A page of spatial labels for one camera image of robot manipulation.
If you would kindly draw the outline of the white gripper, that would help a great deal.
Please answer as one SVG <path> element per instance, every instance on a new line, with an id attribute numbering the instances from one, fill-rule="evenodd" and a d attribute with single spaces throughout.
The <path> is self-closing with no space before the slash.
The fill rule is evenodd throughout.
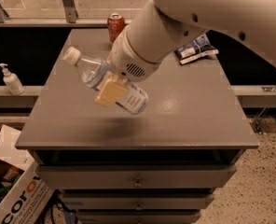
<path id="1" fill-rule="evenodd" d="M 160 63 L 147 62 L 131 47 L 128 39 L 129 29 L 130 26 L 127 26 L 112 45 L 107 62 L 115 74 L 109 73 L 105 76 L 95 98 L 97 105 L 108 107 L 115 104 L 129 91 L 128 80 L 131 82 L 145 81 L 159 69 Z"/>

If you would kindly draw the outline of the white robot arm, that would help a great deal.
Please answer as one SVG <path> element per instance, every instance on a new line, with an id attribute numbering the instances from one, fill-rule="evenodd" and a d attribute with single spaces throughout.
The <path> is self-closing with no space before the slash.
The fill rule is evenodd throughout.
<path id="1" fill-rule="evenodd" d="M 110 106 L 156 72 L 169 53 L 207 31 L 242 43 L 276 67 L 276 0 L 148 0 L 115 40 L 95 102 Z"/>

